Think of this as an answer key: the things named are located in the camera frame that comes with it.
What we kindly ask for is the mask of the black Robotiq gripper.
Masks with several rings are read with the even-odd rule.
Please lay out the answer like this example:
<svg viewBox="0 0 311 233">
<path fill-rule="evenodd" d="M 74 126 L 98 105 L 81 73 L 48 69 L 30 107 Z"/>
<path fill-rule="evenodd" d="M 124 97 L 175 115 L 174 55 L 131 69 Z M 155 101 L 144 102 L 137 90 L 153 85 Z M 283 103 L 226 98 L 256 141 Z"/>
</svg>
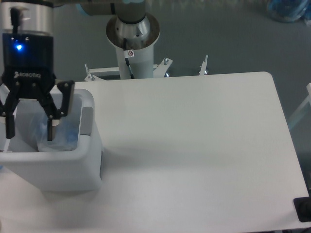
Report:
<svg viewBox="0 0 311 233">
<path fill-rule="evenodd" d="M 3 84 L 9 89 L 5 104 L 0 102 L 0 116 L 5 118 L 6 138 L 15 136 L 14 111 L 18 99 L 38 100 L 47 115 L 47 140 L 55 138 L 54 121 L 66 117 L 72 109 L 75 82 L 61 81 L 56 86 L 62 102 L 56 108 L 50 94 L 55 85 L 53 37 L 35 34 L 3 33 Z"/>
</svg>

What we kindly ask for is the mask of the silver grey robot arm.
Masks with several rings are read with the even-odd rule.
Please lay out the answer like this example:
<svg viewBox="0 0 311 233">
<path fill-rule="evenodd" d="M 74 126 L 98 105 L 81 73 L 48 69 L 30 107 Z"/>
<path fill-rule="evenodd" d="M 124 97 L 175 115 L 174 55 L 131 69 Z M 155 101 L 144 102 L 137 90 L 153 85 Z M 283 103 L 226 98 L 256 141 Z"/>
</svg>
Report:
<svg viewBox="0 0 311 233">
<path fill-rule="evenodd" d="M 129 56 L 147 44 L 143 0 L 3 0 L 3 72 L 0 84 L 8 95 L 0 103 L 6 137 L 15 136 L 14 111 L 21 100 L 39 102 L 47 116 L 47 139 L 71 111 L 75 82 L 57 78 L 54 65 L 73 69 L 66 49 L 81 54 L 95 35 L 105 35 L 111 45 L 107 59 L 114 58 L 121 79 L 149 77 Z"/>
</svg>

